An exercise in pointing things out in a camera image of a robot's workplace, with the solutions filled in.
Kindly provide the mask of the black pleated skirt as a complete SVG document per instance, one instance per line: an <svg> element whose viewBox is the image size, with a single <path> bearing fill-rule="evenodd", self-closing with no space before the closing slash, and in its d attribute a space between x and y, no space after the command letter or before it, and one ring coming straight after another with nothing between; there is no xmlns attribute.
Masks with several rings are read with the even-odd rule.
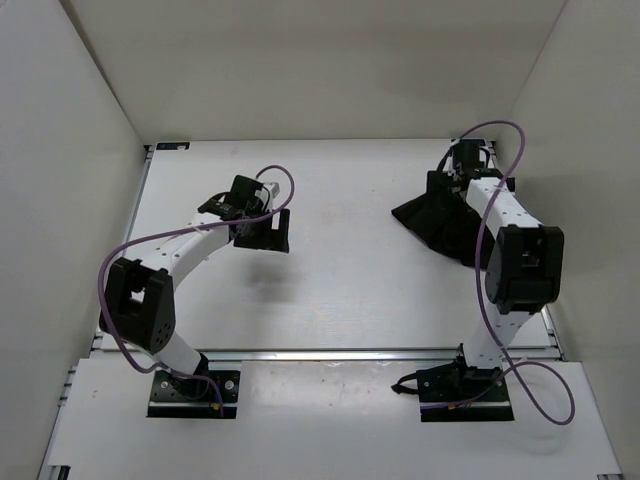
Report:
<svg viewBox="0 0 640 480"><path fill-rule="evenodd" d="M448 188L449 180L429 171L426 192L392 209L391 215L430 250L473 268L481 216Z"/></svg>

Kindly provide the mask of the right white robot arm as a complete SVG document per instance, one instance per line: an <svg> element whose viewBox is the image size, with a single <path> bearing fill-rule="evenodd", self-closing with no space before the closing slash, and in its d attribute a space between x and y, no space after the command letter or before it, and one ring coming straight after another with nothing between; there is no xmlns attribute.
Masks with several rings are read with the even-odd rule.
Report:
<svg viewBox="0 0 640 480"><path fill-rule="evenodd" d="M560 290L562 230L543 225L519 203L515 179L504 178L494 159L493 148L482 139L454 140L438 166L449 182L447 189L486 221L482 232L494 240L480 274L487 317L461 346L466 365L448 376L449 391L465 401L484 388L479 370L499 369L503 350Z"/></svg>

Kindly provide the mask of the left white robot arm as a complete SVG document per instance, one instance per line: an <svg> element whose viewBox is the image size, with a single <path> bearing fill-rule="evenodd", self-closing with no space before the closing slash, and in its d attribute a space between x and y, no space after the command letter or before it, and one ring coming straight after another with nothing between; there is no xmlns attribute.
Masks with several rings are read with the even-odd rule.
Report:
<svg viewBox="0 0 640 480"><path fill-rule="evenodd" d="M220 249L287 253L290 210L276 208L276 182L238 175L228 192L201 204L183 231L146 255L123 256L109 266L99 328L152 359L174 376L188 398L208 389L208 361L176 330L175 292L186 277Z"/></svg>

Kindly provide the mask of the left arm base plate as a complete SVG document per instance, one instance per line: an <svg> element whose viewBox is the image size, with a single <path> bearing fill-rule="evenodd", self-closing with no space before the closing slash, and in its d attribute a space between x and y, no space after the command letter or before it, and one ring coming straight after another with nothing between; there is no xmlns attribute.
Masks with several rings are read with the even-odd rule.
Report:
<svg viewBox="0 0 640 480"><path fill-rule="evenodd" d="M211 362L209 377L221 394L219 402L208 382L181 380L163 370L154 373L147 407L148 418L235 419L239 400L241 364Z"/></svg>

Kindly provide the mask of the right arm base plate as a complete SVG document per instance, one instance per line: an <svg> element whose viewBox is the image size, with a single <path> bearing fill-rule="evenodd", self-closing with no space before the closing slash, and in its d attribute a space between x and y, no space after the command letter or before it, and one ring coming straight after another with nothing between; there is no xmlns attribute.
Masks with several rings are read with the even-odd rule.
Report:
<svg viewBox="0 0 640 480"><path fill-rule="evenodd" d="M514 413L503 378L500 367L470 367L458 356L401 377L391 390L418 397L422 423L510 422Z"/></svg>

